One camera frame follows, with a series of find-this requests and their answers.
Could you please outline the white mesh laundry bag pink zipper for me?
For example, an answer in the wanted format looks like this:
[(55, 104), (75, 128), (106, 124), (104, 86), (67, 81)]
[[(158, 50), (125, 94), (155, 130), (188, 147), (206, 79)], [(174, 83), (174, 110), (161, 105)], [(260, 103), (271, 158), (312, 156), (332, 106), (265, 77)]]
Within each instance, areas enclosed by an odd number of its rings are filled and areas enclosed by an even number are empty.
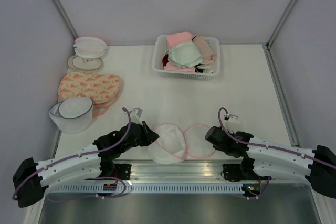
[(147, 147), (148, 156), (156, 163), (170, 165), (188, 157), (206, 159), (215, 153), (212, 144), (205, 139), (210, 127), (196, 124), (183, 132), (178, 126), (165, 123), (156, 127), (159, 138)]

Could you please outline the mint green bra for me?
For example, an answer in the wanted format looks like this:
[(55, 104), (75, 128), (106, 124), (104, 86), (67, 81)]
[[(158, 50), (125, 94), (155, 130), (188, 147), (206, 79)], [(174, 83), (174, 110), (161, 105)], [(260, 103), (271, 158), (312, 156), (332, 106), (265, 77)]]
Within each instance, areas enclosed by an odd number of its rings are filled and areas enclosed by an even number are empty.
[(188, 68), (195, 67), (203, 62), (198, 48), (192, 41), (175, 46), (168, 51), (169, 60), (180, 63)]

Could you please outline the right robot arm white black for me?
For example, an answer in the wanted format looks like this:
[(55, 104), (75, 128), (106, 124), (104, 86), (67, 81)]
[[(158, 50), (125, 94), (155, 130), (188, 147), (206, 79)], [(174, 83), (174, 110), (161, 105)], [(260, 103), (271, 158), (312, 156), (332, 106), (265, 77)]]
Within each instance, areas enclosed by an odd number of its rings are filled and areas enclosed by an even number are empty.
[(242, 159), (240, 164), (223, 166), (226, 180), (291, 180), (335, 198), (335, 154), (325, 146), (312, 150), (273, 144), (250, 133), (228, 133), (216, 126), (205, 139), (217, 151)]

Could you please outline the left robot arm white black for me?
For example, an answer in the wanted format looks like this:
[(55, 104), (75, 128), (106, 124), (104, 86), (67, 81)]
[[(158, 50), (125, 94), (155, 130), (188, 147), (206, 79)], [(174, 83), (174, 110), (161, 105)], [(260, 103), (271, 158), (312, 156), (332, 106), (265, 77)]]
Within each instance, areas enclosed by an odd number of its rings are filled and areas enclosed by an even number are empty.
[(80, 180), (104, 179), (114, 176), (114, 160), (133, 147), (154, 143), (159, 135), (145, 122), (129, 123), (95, 140), (78, 152), (56, 159), (22, 161), (13, 175), (15, 191), (12, 199), (19, 207), (31, 206), (55, 189)]

